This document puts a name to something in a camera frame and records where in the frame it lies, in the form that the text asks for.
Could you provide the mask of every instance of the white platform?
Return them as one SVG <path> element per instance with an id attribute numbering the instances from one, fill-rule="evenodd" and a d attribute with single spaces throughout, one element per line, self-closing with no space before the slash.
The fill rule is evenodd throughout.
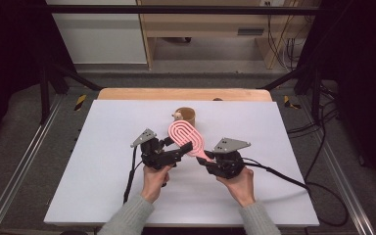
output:
<path id="1" fill-rule="evenodd" d="M 196 128 L 206 150 L 222 137 L 248 141 L 244 158 L 303 182 L 277 104 L 228 101 L 94 101 L 69 164 L 45 216 L 56 225 L 101 225 L 121 207 L 131 168 L 130 144 L 146 128 L 167 137 L 171 114 L 180 107 L 196 111 Z M 140 161 L 140 150 L 137 162 Z M 130 197 L 142 189 L 142 167 Z M 319 225 L 305 189 L 261 168 L 255 172 L 255 195 L 278 226 Z M 147 226 L 242 226 L 239 206 L 215 176 L 185 156 L 154 203 Z"/>

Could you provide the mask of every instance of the gray sleeve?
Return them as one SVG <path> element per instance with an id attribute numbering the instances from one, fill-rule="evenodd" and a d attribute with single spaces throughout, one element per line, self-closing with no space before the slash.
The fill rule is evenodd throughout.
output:
<path id="1" fill-rule="evenodd" d="M 102 227 L 100 235 L 140 235 L 154 206 L 135 195 Z"/>
<path id="2" fill-rule="evenodd" d="M 244 221 L 244 228 L 248 235 L 280 235 L 279 229 L 268 216 L 262 202 L 240 208 L 240 215 Z"/>

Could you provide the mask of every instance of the white wall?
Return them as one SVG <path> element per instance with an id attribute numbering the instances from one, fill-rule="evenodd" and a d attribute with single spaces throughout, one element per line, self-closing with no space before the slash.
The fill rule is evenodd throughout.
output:
<path id="1" fill-rule="evenodd" d="M 135 5 L 134 0 L 47 0 L 47 4 Z M 138 15 L 54 14 L 75 64 L 147 64 Z"/>

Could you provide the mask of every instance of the wooden table edge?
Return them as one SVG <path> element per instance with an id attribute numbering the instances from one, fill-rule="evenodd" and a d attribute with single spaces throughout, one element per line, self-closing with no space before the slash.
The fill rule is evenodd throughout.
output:
<path id="1" fill-rule="evenodd" d="M 213 100 L 272 102 L 263 89 L 244 88 L 104 88 L 98 100 Z"/>

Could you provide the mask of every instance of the pink object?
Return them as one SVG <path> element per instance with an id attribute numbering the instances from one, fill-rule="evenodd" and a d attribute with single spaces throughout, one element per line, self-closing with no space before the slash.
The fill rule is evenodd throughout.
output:
<path id="1" fill-rule="evenodd" d="M 167 130 L 169 137 L 176 145 L 182 145 L 192 142 L 192 150 L 187 153 L 188 156 L 198 157 L 211 162 L 212 160 L 204 153 L 203 136 L 186 120 L 174 121 Z"/>

